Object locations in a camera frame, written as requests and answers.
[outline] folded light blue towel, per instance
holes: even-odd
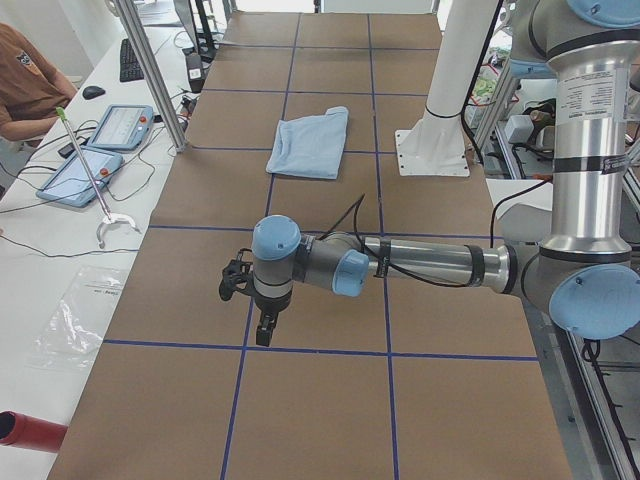
[[[267,172],[296,177],[338,177],[347,138],[349,110],[333,107],[324,115],[278,122]]]

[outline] light blue joint cap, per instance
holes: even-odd
[[[623,265],[584,268],[553,292],[549,315],[589,340],[622,335],[640,321],[640,276]]]
[[[567,0],[585,22],[604,28],[630,28],[640,25],[638,0]]]
[[[284,215],[271,215],[260,220],[253,229],[251,250],[260,260],[282,260],[295,252],[300,238],[296,222]]]
[[[357,297],[362,292],[369,271],[369,257],[357,250],[345,253],[333,274],[333,293]]]
[[[529,62],[526,60],[510,59],[511,74],[515,78],[542,79],[556,78],[556,74],[544,62]]]

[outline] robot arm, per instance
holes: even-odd
[[[628,166],[624,110],[630,66],[640,54],[640,2],[519,0],[513,25],[512,62],[531,70],[546,63],[558,78],[551,234],[539,247],[497,249],[344,234],[318,240],[301,235],[287,217],[267,217],[254,231],[255,262],[239,253],[220,284],[223,300],[235,291],[255,299],[262,311],[258,344],[269,345],[294,281],[355,296],[369,273],[485,285],[528,299],[592,340],[640,321],[640,276],[629,268],[631,248],[619,235]]]
[[[516,252],[510,246],[443,245],[405,240],[359,238],[333,233],[326,239],[303,235],[288,217],[261,220],[253,232],[254,261],[238,252],[223,270],[219,293],[234,292],[254,299],[261,311],[256,343],[269,346],[278,314],[289,306],[294,281],[360,294],[368,275],[410,276],[442,287],[486,286],[497,293],[512,291],[517,279]]]

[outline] tablet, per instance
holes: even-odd
[[[153,108],[149,105],[111,105],[87,145],[130,152],[138,148],[152,125]]]
[[[98,181],[100,188],[104,188],[122,165],[122,155],[93,147],[82,147],[82,152],[91,168],[93,178]],[[36,192],[36,196],[72,207],[83,207],[95,198],[96,192],[78,154],[73,152]]]

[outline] red cylinder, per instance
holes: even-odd
[[[57,453],[66,433],[65,425],[22,413],[0,413],[0,445]]]

